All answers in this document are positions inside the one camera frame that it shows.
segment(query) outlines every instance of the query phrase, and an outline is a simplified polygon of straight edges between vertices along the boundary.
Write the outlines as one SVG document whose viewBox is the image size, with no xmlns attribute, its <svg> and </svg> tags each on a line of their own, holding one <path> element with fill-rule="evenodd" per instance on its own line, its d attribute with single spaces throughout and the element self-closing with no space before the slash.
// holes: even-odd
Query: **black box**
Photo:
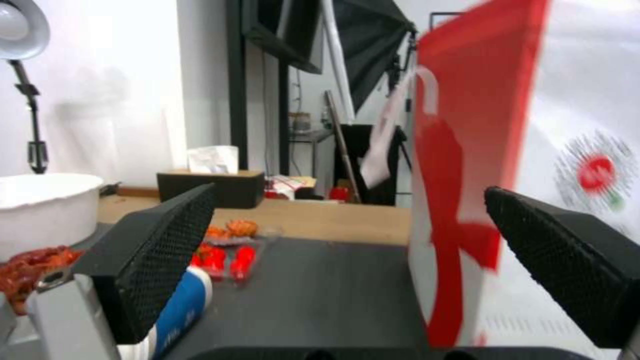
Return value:
<svg viewBox="0 0 640 360">
<path fill-rule="evenodd" d="M 157 173 L 160 201 L 167 201 L 202 184 L 215 183 L 217 208 L 251 209 L 264 196 L 264 173 L 240 170 L 237 175 L 196 174 L 188 170 Z"/>
</svg>

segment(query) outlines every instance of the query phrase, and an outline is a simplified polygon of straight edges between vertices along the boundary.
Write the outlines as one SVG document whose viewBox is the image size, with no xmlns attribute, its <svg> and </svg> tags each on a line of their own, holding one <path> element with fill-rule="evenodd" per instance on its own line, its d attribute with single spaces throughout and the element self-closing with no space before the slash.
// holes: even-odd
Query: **lamp arm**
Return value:
<svg viewBox="0 0 640 360">
<path fill-rule="evenodd" d="M 15 87 L 27 97 L 27 104 L 31 111 L 31 128 L 33 130 L 33 141 L 28 145 L 29 165 L 36 174 L 43 174 L 47 169 L 49 162 L 47 155 L 47 146 L 40 141 L 40 128 L 38 126 L 38 102 L 36 96 L 40 95 L 38 89 L 29 82 L 27 72 L 22 66 L 20 60 L 9 60 L 9 64 L 13 67 L 15 75 L 18 77 L 18 83 Z"/>
</svg>

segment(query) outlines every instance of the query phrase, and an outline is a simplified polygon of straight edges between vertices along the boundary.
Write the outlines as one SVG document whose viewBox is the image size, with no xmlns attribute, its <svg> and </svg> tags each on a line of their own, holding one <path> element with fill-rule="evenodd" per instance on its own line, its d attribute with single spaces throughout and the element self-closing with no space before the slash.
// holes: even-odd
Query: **softbox light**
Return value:
<svg viewBox="0 0 640 360">
<path fill-rule="evenodd" d="M 393 0 L 334 0 L 333 13 L 357 112 L 414 26 Z"/>
</svg>

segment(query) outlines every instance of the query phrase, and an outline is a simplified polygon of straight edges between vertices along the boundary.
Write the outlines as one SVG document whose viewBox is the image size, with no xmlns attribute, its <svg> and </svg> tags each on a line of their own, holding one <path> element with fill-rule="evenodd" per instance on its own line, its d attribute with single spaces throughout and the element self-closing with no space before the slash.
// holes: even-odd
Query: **desk lamp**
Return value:
<svg viewBox="0 0 640 360">
<path fill-rule="evenodd" d="M 33 130 L 33 141 L 28 143 L 28 159 L 36 174 L 45 172 L 49 160 L 38 128 L 36 96 L 40 93 L 29 82 L 21 60 L 40 54 L 48 43 L 47 18 L 32 0 L 0 0 L 0 59 L 8 60 L 13 67 L 19 82 L 15 87 L 27 97 Z"/>
</svg>

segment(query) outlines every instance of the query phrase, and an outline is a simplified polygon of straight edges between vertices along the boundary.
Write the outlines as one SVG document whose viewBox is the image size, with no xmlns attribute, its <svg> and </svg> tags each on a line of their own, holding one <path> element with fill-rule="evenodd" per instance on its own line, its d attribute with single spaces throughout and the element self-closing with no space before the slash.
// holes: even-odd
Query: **red logo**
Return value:
<svg viewBox="0 0 640 360">
<path fill-rule="evenodd" d="M 588 158 L 578 169 L 578 182 L 588 193 L 600 193 L 615 180 L 616 171 L 607 156 Z"/>
</svg>

